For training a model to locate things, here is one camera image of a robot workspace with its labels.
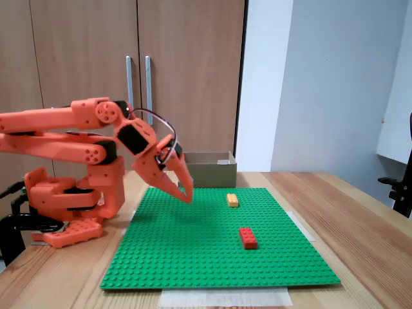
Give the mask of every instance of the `robotic arm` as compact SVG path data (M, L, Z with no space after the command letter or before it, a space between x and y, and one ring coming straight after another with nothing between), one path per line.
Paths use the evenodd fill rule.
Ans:
M110 124L115 128L114 138L42 132L67 127L98 129ZM115 143L123 144L135 157L133 169L145 182L185 203L192 202L192 179L176 136L167 135L158 142L153 128L135 118L124 101L90 98L73 101L66 108L0 114L1 152L99 165L112 161ZM184 193L164 173L165 167L176 173Z
M145 109L134 111L152 113ZM0 230L39 227L42 233L34 234L34 240L45 241L54 247L100 237L102 220L112 218L124 203L124 159L116 152L120 144L135 157L132 168L145 182L191 203L193 182L173 127L153 113L174 133L158 141L154 129L136 118L134 111L127 102L103 97L73 101L65 108L0 114L0 152L84 163L88 168L88 175L79 181L48 177L45 168L26 174L26 193L13 202L13 214L0 220ZM114 127L114 137L46 132L69 127L98 129L108 125ZM165 168L176 173L184 192L167 176ZM7 194L16 192L14 189L8 190ZM31 216L19 213L20 204L27 200ZM44 222L49 221L53 222L54 230L45 227ZM62 225L58 222L63 221L70 224L61 231Z

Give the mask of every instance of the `black chair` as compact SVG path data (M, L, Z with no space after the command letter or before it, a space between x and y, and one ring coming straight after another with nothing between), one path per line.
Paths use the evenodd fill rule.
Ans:
M409 125L412 138L412 114L409 118ZM378 181L392 186L389 197L395 201L393 210L409 217L412 210L412 151L407 161L404 179L401 182L388 177L379 178Z

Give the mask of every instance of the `red lego brick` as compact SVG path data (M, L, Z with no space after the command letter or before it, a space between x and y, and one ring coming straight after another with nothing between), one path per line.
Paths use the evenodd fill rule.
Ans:
M257 249L258 241L255 238L255 235L252 232L250 227L241 227L240 228L240 238L245 249Z

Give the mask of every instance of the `wood grain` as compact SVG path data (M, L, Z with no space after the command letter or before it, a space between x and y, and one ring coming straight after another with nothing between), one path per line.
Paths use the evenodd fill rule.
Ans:
M390 223L392 226L401 230L404 234L412 237L412 224L399 212L393 211L388 206L376 200L365 192L355 188L354 186L344 182L335 175L329 173L315 173L316 176L330 183L336 189L342 191L344 194L350 196L364 207L374 212L377 216Z
M173 173L168 174L177 181ZM342 280L337 286L290 288L294 308L408 308L409 294L402 294L406 290L399 286L409 287L405 280L412 259L409 249L393 238L409 244L411 240L397 233L396 224L375 214L372 204L369 210L338 189L349 189L344 182L331 179L335 185L315 174L238 173L238 186L266 187L284 210L294 212L316 239L314 247ZM30 247L23 252L0 274L0 308L55 308L56 304L157 308L159 290L103 292L99 288L123 237L122 229L146 188L134 172L126 175L126 202L118 216L106 222L102 238L63 249ZM351 191L362 196L357 189ZM388 250L393 251L390 258Z
M232 151L244 0L138 0L142 105L152 58L153 111L185 151ZM154 120L159 136L169 131Z
M33 42L30 3L0 1L0 113L43 107ZM25 173L44 166L53 175L52 161L22 154L1 153L0 191L21 181ZM10 202L18 194L0 200L0 218L10 214Z
M268 177L382 305L412 307L409 236L316 175Z
M127 55L133 60L135 107L141 107L135 0L36 0L31 4L45 108L91 97L127 100ZM112 127L92 131L113 136ZM123 147L119 154L130 168L133 156ZM54 162L54 168L56 176L86 175L81 164Z

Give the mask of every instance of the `black mount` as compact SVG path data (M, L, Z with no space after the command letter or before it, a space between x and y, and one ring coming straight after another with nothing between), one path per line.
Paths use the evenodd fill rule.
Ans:
M23 187L24 182L16 182L0 193L0 198L16 193ZM37 209L31 206L29 206L29 214L20 213L20 206L26 201L28 201L26 193L18 196L11 202L12 214L0 220L0 250L6 266L25 250L22 230L56 232L64 225L61 221L38 214Z
M412 114L409 118L409 122L412 138ZM407 161L404 178L401 182L388 177L379 178L378 182L392 186L392 191L389 193L389 197L395 201L393 210L405 217L409 217L412 210L412 151L409 160Z

